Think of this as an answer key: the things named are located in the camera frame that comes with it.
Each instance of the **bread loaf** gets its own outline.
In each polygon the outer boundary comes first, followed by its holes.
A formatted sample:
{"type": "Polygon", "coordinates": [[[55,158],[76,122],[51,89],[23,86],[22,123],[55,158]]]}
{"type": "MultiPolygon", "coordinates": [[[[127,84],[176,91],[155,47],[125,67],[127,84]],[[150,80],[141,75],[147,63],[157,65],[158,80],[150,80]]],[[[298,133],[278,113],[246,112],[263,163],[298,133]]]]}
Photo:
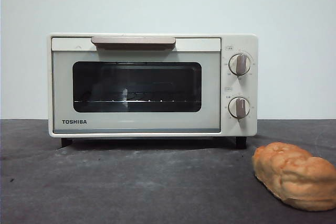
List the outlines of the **bread loaf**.
{"type": "Polygon", "coordinates": [[[255,175],[275,197],[295,208],[323,211],[336,207],[336,169],[292,144],[271,143],[252,157],[255,175]]]}

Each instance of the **temperature knob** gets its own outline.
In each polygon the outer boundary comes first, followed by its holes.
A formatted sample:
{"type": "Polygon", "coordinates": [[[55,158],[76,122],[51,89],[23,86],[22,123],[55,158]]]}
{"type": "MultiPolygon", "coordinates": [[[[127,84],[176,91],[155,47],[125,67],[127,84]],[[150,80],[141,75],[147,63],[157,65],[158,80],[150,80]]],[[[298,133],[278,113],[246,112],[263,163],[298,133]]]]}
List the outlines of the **temperature knob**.
{"type": "Polygon", "coordinates": [[[242,119],[250,112],[250,104],[242,97],[233,98],[228,106],[230,114],[237,118],[242,119]]]}
{"type": "Polygon", "coordinates": [[[250,59],[246,54],[233,55],[229,61],[231,72],[237,76],[242,76],[250,69],[250,59]]]}

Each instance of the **toshiba logo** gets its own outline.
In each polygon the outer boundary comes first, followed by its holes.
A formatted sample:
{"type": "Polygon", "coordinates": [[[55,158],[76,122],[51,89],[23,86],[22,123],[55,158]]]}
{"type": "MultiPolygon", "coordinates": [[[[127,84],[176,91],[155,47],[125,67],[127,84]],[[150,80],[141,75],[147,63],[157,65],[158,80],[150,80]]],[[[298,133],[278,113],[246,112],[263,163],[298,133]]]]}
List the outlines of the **toshiba logo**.
{"type": "Polygon", "coordinates": [[[86,120],[62,120],[63,124],[87,124],[86,120]]]}

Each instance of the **oven foot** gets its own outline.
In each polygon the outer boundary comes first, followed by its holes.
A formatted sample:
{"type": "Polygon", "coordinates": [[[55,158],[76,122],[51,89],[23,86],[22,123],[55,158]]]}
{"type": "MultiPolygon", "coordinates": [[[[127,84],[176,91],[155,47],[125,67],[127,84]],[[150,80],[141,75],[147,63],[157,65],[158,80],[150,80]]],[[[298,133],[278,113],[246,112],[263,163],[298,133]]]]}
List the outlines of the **oven foot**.
{"type": "Polygon", "coordinates": [[[71,139],[68,139],[68,138],[61,138],[61,145],[63,147],[66,147],[68,145],[72,144],[72,140],[71,139]]]}
{"type": "Polygon", "coordinates": [[[237,136],[236,137],[236,148],[237,149],[246,149],[246,137],[237,136]]]}

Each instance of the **oven handle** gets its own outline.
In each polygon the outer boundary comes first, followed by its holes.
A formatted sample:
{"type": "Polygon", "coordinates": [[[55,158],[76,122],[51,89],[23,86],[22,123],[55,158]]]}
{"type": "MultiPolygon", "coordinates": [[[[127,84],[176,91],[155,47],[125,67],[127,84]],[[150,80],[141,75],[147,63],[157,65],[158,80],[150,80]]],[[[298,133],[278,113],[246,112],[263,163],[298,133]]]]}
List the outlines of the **oven handle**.
{"type": "Polygon", "coordinates": [[[106,50],[173,50],[173,37],[92,37],[97,49],[106,50]]]}

